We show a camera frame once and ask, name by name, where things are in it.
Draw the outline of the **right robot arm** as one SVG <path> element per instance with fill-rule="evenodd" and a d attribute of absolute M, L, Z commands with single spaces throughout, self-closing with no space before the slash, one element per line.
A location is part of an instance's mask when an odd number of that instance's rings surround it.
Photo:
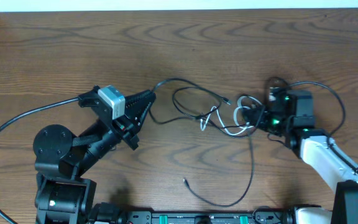
<path fill-rule="evenodd" d="M 242 114 L 247 124 L 283 137 L 284 145 L 311 166 L 335 194 L 332 210 L 294 206 L 283 213 L 281 223 L 358 223 L 358 164 L 329 133 L 315 127 L 311 92 L 276 88 L 269 103 L 246 108 Z"/>

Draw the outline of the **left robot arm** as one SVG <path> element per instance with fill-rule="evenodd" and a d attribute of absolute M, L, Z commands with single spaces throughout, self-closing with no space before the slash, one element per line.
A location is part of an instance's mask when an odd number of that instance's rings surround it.
<path fill-rule="evenodd" d="M 90 107 L 96 122 L 79 136 L 53 124 L 41 129 L 33 142 L 36 155 L 36 223 L 87 223 L 96 182 L 82 176 L 120 142 L 138 147 L 138 133 L 156 99 L 145 90 L 122 96 L 112 87 L 99 88 L 77 97 L 80 107 Z"/>

